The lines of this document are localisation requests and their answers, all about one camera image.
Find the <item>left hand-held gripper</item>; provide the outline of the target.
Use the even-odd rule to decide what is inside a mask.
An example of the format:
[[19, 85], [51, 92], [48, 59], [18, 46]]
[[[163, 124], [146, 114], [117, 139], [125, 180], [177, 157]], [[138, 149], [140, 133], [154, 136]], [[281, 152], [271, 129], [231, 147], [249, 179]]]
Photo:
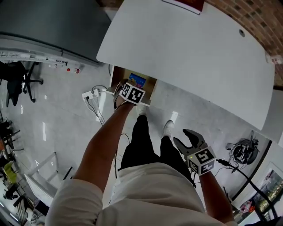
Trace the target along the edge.
[[127, 102], [133, 104], [140, 104], [144, 95], [145, 91], [131, 85], [130, 83], [126, 83], [122, 90], [120, 91], [119, 95]]

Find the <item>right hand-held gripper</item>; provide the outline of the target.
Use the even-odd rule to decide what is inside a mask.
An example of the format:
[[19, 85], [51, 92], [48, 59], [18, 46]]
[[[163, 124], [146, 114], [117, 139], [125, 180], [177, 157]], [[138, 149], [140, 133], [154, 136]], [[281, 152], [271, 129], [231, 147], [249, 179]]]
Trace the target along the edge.
[[207, 145], [201, 134], [193, 130], [183, 129], [183, 133], [189, 138], [192, 147], [187, 147], [176, 137], [173, 137], [173, 142], [184, 155], [188, 168], [199, 176], [210, 172], [214, 168], [216, 159], [211, 146]]

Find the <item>person's left hand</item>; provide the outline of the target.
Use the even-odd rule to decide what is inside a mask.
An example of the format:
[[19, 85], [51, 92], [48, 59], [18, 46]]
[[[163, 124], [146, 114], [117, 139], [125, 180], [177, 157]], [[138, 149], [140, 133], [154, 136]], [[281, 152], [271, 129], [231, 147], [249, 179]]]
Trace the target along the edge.
[[116, 110], [120, 105], [125, 102], [125, 99], [121, 95], [117, 95], [114, 98], [114, 109]]

